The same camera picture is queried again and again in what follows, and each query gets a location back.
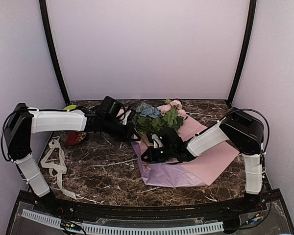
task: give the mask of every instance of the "marble tabletop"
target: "marble tabletop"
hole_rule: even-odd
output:
[[[142,102],[158,106],[165,101],[121,102],[125,107],[137,107]],[[100,104],[100,101],[76,101],[73,104],[91,108]],[[223,100],[182,100],[182,104],[191,117],[206,126],[221,118],[228,109]],[[57,198],[113,206],[179,206],[244,196],[244,161],[240,155],[208,187],[161,188],[144,184],[138,169],[137,156],[130,143],[115,142],[107,134],[88,133],[82,143],[66,146],[63,144],[66,133],[54,132],[53,137],[57,136],[60,136],[68,168],[67,174],[63,175],[63,187],[74,192],[77,200],[63,195],[56,178],[51,177],[49,171],[39,165]],[[57,150],[51,154],[50,160],[52,159],[54,163],[59,163]]]

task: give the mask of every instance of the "red object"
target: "red object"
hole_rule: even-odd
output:
[[[76,145],[81,143],[86,137],[86,132],[68,131],[67,138],[64,141],[65,145]]]

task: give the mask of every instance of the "black pole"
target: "black pole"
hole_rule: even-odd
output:
[[[63,76],[62,76],[62,73],[60,70],[57,54],[55,52],[55,47],[54,47],[50,23],[49,23],[46,0],[39,0],[39,4],[40,4],[41,17],[43,19],[43,25],[44,25],[44,29],[45,29],[46,40],[47,40],[53,68],[55,71],[55,75],[57,77],[63,99],[64,99],[65,103],[68,105],[70,103],[70,98],[68,95],[68,91],[65,87],[65,83],[64,83]]]
[[[237,90],[237,87],[239,85],[239,81],[242,75],[242,70],[244,67],[244,62],[248,50],[248,45],[249,45],[249,40],[251,36],[251,30],[253,28],[253,22],[254,22],[254,16],[255,16],[255,11],[256,11],[256,3],[257,0],[250,0],[249,2],[249,10],[248,10],[248,17],[247,17],[247,23],[246,23],[246,29],[245,29],[245,35],[243,39],[243,45],[242,45],[242,50],[239,58],[239,62],[237,64],[236,72],[234,75],[231,91],[229,94],[229,97],[227,99],[227,105],[232,106],[232,102]]]

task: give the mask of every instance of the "pink paper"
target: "pink paper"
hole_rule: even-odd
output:
[[[198,121],[188,116],[179,130],[180,137],[186,141],[196,133],[206,129]],[[198,187],[211,185],[238,155],[238,151],[227,143],[222,143],[204,152],[195,160],[176,165],[142,162],[141,154],[150,145],[146,136],[132,146],[138,156],[138,166],[146,185],[160,187]]]

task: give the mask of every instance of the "yellow-green object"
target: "yellow-green object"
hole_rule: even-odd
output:
[[[77,105],[69,105],[67,107],[64,108],[64,110],[72,110],[75,109],[77,107]]]

